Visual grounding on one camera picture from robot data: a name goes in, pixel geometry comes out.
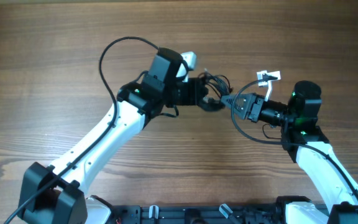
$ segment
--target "white robotic arm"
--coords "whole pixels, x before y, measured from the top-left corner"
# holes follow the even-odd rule
[[[234,110],[232,116],[235,113],[240,119],[249,119],[255,123],[261,120],[272,126],[281,126],[282,140],[276,143],[282,143],[293,162],[298,163],[310,176],[321,194],[328,212],[332,212],[333,208],[342,202],[358,206],[358,199],[354,195],[354,191],[349,188],[349,183],[344,180],[343,175],[349,179],[351,185],[357,190],[357,195],[358,184],[340,164],[328,140],[319,127],[315,125],[317,112],[321,104],[321,99],[319,98],[321,90],[316,84],[307,81],[298,82],[288,105],[283,105],[269,100],[272,92],[272,81],[281,78],[280,72],[267,73],[267,71],[262,71],[258,73],[258,78],[261,80],[259,85],[269,88],[266,96],[256,95],[255,93],[240,95],[241,93],[239,92],[233,98],[232,95],[228,94],[231,91],[230,86],[225,86],[227,96],[224,95],[220,101],[215,101],[205,98],[206,94],[208,94],[208,90],[205,90],[205,84],[208,83],[206,81],[207,75],[201,78],[188,78],[188,71],[193,70],[195,65],[196,55],[193,52],[179,55],[172,50],[159,48],[150,68],[150,74],[146,73],[142,83],[131,82],[121,88],[117,96],[117,111],[114,111],[113,105],[104,118],[78,144],[62,157],[52,161],[48,167],[34,163],[27,169],[19,200],[19,207],[25,205],[25,209],[23,211],[19,210],[18,216],[27,223],[34,224],[71,224],[84,223],[84,221],[88,224],[102,224],[110,220],[112,208],[108,203],[104,203],[95,197],[89,197],[85,200],[84,195],[88,194],[92,181],[110,158],[115,155],[117,150],[136,134],[140,133],[152,118],[160,115],[164,105],[175,109],[176,105],[198,105],[206,111],[220,110],[223,105],[226,105]],[[208,76],[212,79],[216,78],[211,74],[208,74]],[[116,114],[116,120],[112,128],[88,151],[90,146],[111,125],[109,122],[111,122],[114,114]],[[242,133],[244,136],[255,140],[244,132]],[[293,145],[298,145],[299,147],[294,150]],[[308,146],[312,146],[323,154],[328,155],[344,174],[341,174],[337,167],[327,160],[327,157],[311,150]],[[47,185],[45,183],[59,177],[59,174],[68,169],[69,165],[72,166],[73,161],[77,158],[81,159],[75,163],[74,167],[64,173],[56,181],[55,185],[42,192],[35,201],[27,203],[29,198]],[[56,193],[54,191],[56,186],[61,187],[63,190]],[[277,221],[281,221],[283,224],[338,223],[332,221],[331,216],[328,217],[316,209],[309,200],[278,201],[277,206],[281,208],[281,210],[276,211],[281,217]],[[235,224],[241,223],[238,220],[239,216],[235,217],[234,212],[226,204],[217,210],[217,212],[219,211],[231,222]],[[350,220],[355,217],[358,220],[358,213],[352,210],[351,212],[349,210],[345,212],[335,210],[335,212],[345,213]],[[150,221],[156,223],[158,207],[150,207],[147,213]],[[197,223],[206,223],[200,222],[202,218],[199,212],[193,211],[192,215],[197,217],[199,221]]]
[[[68,183],[76,180],[80,183],[79,189],[86,195],[88,189],[99,173],[118,149],[130,140],[133,136],[140,133],[145,124],[145,115],[138,113],[138,108],[126,101],[117,103],[117,120],[115,127],[111,128],[105,137],[85,155],[75,166],[75,168],[63,175],[63,179]],[[74,161],[92,142],[94,142],[107,128],[114,114],[112,106],[104,118],[72,149],[62,157],[55,159],[50,165],[54,166],[53,173],[59,174],[66,168],[69,162]]]
[[[358,191],[358,184],[338,161],[330,144],[324,142],[309,142],[309,146],[315,147],[330,158],[341,168],[346,177],[351,181],[353,187]],[[338,170],[321,154],[306,147],[299,147],[296,153],[296,163],[301,167],[313,181],[318,192],[331,213],[333,205],[348,202],[358,205],[358,201],[350,190]],[[328,216],[320,212],[311,202],[292,202],[285,208],[287,224],[326,224]]]

